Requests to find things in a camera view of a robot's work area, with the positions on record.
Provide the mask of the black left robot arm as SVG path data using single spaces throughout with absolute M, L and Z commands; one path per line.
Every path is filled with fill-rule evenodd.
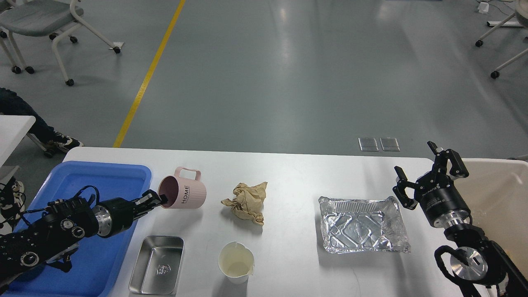
M 117 197 L 100 201 L 98 189 L 85 199 L 82 192 L 49 202 L 40 209 L 41 218 L 28 222 L 26 229 L 1 237 L 1 292 L 43 263 L 68 272 L 70 256 L 81 239 L 94 235 L 109 238 L 127 231 L 134 221 L 168 201 L 166 195 L 151 189 L 134 200 Z

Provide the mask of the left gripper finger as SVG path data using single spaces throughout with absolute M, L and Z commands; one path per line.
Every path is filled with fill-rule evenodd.
M 134 199 L 133 203 L 138 207 L 156 207 L 162 204 L 162 198 L 154 190 L 149 189 L 140 198 Z
M 145 216 L 159 205 L 166 204 L 167 197 L 143 197 L 139 200 L 139 217 Z

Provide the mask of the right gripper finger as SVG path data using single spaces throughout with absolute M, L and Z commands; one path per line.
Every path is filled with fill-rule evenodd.
M 393 192 L 398 198 L 398 201 L 402 204 L 403 207 L 409 210 L 415 210 L 418 202 L 415 199 L 408 197 L 406 188 L 411 188 L 413 190 L 420 189 L 420 185 L 415 182 L 410 182 L 404 173 L 404 170 L 401 167 L 394 167 L 397 175 L 396 186 L 393 187 Z
M 469 177 L 469 171 L 458 152 L 451 149 L 443 150 L 433 141 L 428 141 L 427 145 L 435 154 L 432 169 L 427 174 L 428 182 L 452 183 L 456 179 Z

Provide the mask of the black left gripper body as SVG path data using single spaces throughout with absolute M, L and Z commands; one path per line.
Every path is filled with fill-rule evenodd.
M 92 211 L 98 223 L 97 235 L 109 238 L 128 230 L 137 219 L 134 212 L 139 199 L 125 200 L 117 197 L 99 202 Z

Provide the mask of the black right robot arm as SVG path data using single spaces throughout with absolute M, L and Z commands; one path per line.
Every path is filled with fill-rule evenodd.
M 495 286 L 499 297 L 526 297 L 525 276 L 505 250 L 473 224 L 470 208 L 455 187 L 456 179 L 469 177 L 460 154 L 432 141 L 427 145 L 434 154 L 431 170 L 411 182 L 395 167 L 393 192 L 406 209 L 420 205 L 430 226 L 443 228 L 447 240 L 456 243 L 456 249 L 443 245 L 435 250 L 438 269 L 464 297 L 479 297 L 476 285 Z

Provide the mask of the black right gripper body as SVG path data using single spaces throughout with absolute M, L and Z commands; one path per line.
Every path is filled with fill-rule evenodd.
M 471 223 L 469 207 L 449 175 L 429 172 L 417 179 L 415 200 L 434 228 Z

